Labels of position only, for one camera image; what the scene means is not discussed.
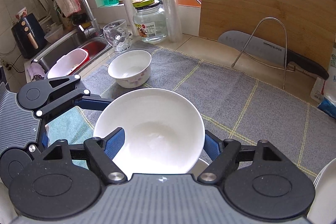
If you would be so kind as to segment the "white floral bowl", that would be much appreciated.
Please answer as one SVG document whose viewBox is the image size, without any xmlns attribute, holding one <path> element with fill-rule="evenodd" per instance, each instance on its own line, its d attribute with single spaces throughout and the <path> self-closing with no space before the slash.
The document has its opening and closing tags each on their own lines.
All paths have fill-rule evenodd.
<svg viewBox="0 0 336 224">
<path fill-rule="evenodd" d="M 137 88 L 149 79 L 151 60 L 151 54 L 147 51 L 129 51 L 116 57 L 110 63 L 108 74 L 123 88 Z"/>
</svg>

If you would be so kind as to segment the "grey kitchen knife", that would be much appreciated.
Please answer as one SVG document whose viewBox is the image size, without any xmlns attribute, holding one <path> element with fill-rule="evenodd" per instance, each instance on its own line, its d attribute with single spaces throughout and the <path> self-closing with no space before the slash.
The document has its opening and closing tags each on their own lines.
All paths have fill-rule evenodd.
<svg viewBox="0 0 336 224">
<path fill-rule="evenodd" d="M 244 32 L 231 30 L 222 33 L 218 38 L 218 42 L 241 51 L 249 37 L 250 35 Z M 280 65 L 282 68 L 284 67 L 285 48 L 264 39 L 254 36 L 244 52 L 276 65 Z M 288 65 L 290 62 L 295 63 L 302 69 L 321 79 L 327 80 L 329 78 L 327 70 L 322 65 L 319 65 L 317 62 L 295 53 L 292 50 L 287 50 L 286 64 Z"/>
</svg>

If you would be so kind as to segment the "white bottom stacked bowl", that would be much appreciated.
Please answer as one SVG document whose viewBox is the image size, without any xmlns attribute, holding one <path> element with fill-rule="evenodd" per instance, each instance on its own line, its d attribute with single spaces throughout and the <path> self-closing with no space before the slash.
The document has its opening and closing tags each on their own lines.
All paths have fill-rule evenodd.
<svg viewBox="0 0 336 224">
<path fill-rule="evenodd" d="M 209 163 L 199 158 L 194 166 L 188 171 L 188 173 L 192 174 L 195 178 L 198 176 L 209 166 Z"/>
</svg>

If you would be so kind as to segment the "teal cloth mat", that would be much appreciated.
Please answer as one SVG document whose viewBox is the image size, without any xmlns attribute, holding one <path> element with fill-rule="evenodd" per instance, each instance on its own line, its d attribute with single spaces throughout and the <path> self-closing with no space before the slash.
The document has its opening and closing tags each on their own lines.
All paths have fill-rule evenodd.
<svg viewBox="0 0 336 224">
<path fill-rule="evenodd" d="M 90 111 L 74 107 L 46 125 L 48 146 L 59 139 L 66 139 L 68 144 L 83 144 L 93 136 L 95 121 L 90 121 Z"/>
</svg>

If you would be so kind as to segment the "purple rag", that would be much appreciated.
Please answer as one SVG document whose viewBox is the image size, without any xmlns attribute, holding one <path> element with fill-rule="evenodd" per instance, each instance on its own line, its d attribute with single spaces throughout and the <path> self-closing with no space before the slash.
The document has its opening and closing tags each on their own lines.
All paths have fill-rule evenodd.
<svg viewBox="0 0 336 224">
<path fill-rule="evenodd" d="M 28 66 L 27 71 L 32 81 L 44 80 L 47 78 L 45 70 L 38 63 L 31 63 Z"/>
</svg>

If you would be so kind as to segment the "red white basin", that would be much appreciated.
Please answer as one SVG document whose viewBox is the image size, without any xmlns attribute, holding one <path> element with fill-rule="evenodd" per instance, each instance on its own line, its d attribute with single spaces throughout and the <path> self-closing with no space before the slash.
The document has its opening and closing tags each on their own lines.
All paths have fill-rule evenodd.
<svg viewBox="0 0 336 224">
<path fill-rule="evenodd" d="M 106 42 L 93 40 L 80 48 L 70 51 L 56 61 L 55 65 L 48 71 L 47 78 L 52 79 L 74 75 L 106 48 Z"/>
</svg>

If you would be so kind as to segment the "grey checked cloth mat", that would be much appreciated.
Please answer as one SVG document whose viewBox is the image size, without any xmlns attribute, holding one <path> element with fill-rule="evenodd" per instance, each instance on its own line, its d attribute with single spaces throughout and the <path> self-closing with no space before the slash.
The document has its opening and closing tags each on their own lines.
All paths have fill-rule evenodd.
<svg viewBox="0 0 336 224">
<path fill-rule="evenodd" d="M 137 42 L 151 54 L 145 86 L 176 92 L 199 110 L 206 129 L 243 144 L 270 141 L 310 178 L 335 158 L 335 119 L 310 98 L 314 79 L 290 72 L 284 89 L 244 72 Z"/>
</svg>

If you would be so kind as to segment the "steel sink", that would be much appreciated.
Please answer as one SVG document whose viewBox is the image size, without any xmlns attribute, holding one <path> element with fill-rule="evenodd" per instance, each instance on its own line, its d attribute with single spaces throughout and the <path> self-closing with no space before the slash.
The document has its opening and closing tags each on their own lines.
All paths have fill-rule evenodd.
<svg viewBox="0 0 336 224">
<path fill-rule="evenodd" d="M 88 50 L 89 53 L 89 60 L 76 70 L 79 73 L 98 57 L 111 50 L 112 46 L 103 36 L 87 39 L 84 32 L 75 29 L 35 56 L 31 63 L 41 65 L 45 73 L 48 73 L 56 61 L 76 48 Z"/>
</svg>

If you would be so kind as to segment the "steel faucet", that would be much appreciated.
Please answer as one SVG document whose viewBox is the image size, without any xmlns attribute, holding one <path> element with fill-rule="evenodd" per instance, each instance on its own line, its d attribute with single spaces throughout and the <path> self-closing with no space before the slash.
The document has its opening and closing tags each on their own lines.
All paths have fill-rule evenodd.
<svg viewBox="0 0 336 224">
<path fill-rule="evenodd" d="M 102 29 L 98 25 L 97 19 L 95 18 L 87 0 L 81 0 L 84 5 L 85 12 L 90 20 L 91 27 L 84 30 L 84 34 L 86 38 L 94 38 L 102 35 Z"/>
</svg>

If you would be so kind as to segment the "clear glass cup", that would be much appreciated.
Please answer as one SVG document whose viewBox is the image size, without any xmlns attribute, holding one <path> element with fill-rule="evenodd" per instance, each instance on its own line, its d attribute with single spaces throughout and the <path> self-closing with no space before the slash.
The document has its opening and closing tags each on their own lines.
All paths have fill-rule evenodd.
<svg viewBox="0 0 336 224">
<path fill-rule="evenodd" d="M 122 53 L 131 47 L 130 36 L 125 19 L 115 20 L 103 28 L 104 37 L 116 53 Z"/>
</svg>

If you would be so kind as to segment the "black air fryer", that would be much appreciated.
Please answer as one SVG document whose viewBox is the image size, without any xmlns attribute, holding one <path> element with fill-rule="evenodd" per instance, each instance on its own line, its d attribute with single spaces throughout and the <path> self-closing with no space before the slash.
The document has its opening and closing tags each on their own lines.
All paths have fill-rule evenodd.
<svg viewBox="0 0 336 224">
<path fill-rule="evenodd" d="M 11 32 L 25 59 L 34 57 L 47 45 L 45 33 L 33 13 L 15 23 Z"/>
</svg>

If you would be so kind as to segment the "clear plastic container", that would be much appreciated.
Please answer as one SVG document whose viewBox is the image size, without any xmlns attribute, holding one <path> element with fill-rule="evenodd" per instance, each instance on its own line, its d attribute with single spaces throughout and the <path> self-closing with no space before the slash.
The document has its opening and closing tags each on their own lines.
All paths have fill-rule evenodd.
<svg viewBox="0 0 336 224">
<path fill-rule="evenodd" d="M 53 44 L 63 36 L 63 25 L 57 25 L 56 23 L 52 24 L 47 28 L 47 33 L 45 34 L 45 39 Z"/>
</svg>

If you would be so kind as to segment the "glass jar yellow lid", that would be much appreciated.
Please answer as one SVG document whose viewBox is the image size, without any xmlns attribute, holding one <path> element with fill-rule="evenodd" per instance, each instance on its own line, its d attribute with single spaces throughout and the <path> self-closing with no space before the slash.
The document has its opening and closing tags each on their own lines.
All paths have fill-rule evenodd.
<svg viewBox="0 0 336 224">
<path fill-rule="evenodd" d="M 165 11 L 159 0 L 135 0 L 133 22 L 141 40 L 145 43 L 157 44 L 167 36 Z"/>
</svg>

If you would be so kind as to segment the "pink dish towel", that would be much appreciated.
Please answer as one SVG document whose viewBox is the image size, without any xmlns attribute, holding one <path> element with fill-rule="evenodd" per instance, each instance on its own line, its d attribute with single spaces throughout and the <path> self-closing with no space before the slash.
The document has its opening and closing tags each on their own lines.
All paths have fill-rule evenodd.
<svg viewBox="0 0 336 224">
<path fill-rule="evenodd" d="M 59 9 L 65 17 L 69 17 L 72 14 L 81 11 L 79 0 L 55 0 Z"/>
</svg>

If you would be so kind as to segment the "white plate stack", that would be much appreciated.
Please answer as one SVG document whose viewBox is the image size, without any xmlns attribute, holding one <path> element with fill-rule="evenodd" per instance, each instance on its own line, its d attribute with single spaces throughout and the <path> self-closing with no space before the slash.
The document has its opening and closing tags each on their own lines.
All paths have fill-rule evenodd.
<svg viewBox="0 0 336 224">
<path fill-rule="evenodd" d="M 312 223 L 335 223 L 336 218 L 336 179 L 335 161 L 327 164 L 314 180 L 315 199 L 307 218 Z"/>
</svg>

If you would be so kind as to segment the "blue white salt bag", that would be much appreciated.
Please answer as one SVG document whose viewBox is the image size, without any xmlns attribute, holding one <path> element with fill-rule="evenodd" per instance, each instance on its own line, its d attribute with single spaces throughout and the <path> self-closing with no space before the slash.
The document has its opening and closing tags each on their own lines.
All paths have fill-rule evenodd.
<svg viewBox="0 0 336 224">
<path fill-rule="evenodd" d="M 328 68 L 329 78 L 323 80 L 317 77 L 310 92 L 310 97 L 318 102 L 319 110 L 335 119 L 336 117 L 336 69 L 335 69 L 335 48 L 332 51 Z"/>
</svg>

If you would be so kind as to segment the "bamboo cutting board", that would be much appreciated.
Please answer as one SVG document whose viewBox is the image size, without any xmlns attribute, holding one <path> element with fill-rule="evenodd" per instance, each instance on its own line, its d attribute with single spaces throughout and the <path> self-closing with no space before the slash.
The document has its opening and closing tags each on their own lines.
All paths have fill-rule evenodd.
<svg viewBox="0 0 336 224">
<path fill-rule="evenodd" d="M 262 18 L 275 17 L 285 26 L 288 48 L 324 68 L 335 43 L 335 0 L 202 0 L 199 36 L 217 40 L 226 31 L 251 34 Z M 260 31 L 279 32 L 266 22 Z"/>
</svg>

